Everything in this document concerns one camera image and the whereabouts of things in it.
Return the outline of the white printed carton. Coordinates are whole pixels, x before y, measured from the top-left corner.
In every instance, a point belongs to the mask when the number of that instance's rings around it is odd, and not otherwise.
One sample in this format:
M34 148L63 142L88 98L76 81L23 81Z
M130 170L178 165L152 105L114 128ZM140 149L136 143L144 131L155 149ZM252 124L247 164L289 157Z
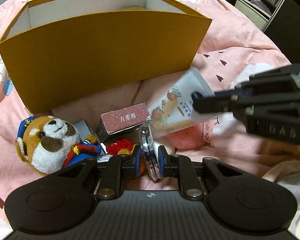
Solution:
M162 136L211 119L213 114L197 113L193 109L193 101L214 95L199 70L191 67L159 101L149 107L151 128Z

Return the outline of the white storage bin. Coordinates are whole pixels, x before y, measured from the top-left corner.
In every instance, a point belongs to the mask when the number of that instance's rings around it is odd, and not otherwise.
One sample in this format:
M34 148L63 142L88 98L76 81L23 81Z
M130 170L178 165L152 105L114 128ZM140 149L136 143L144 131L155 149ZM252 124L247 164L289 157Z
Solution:
M236 0L235 7L260 30L265 28L271 18L270 14L248 0Z

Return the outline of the red yellow crochet flower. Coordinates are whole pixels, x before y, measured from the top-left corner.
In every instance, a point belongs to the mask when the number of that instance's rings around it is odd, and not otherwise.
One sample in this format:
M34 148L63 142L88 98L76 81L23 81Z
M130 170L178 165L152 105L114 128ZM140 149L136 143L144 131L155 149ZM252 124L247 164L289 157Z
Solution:
M107 154L115 155L131 155L136 144L129 139L123 138L115 140L114 143L106 146Z

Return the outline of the sailor dog plush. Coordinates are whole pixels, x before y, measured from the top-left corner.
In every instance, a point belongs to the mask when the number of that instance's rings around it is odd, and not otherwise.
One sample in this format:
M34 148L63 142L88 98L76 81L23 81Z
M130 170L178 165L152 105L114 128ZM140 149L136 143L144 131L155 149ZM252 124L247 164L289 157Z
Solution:
M100 160L103 148L90 134L84 140L76 127L54 116L24 119L15 140L17 154L40 174L51 174L87 158Z

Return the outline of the maroon small carton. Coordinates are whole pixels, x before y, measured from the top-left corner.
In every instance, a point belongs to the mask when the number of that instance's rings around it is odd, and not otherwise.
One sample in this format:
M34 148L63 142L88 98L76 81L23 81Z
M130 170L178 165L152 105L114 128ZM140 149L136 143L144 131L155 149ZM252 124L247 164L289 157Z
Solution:
M144 102L103 113L96 129L96 136L99 142L105 142L150 119L151 116Z

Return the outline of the orange cardboard storage box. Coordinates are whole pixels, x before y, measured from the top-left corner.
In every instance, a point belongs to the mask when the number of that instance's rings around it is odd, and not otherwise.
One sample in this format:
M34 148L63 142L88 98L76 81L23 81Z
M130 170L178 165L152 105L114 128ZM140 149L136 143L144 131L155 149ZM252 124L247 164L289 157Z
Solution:
M28 110L186 70L211 19L176 0L33 0L0 39Z

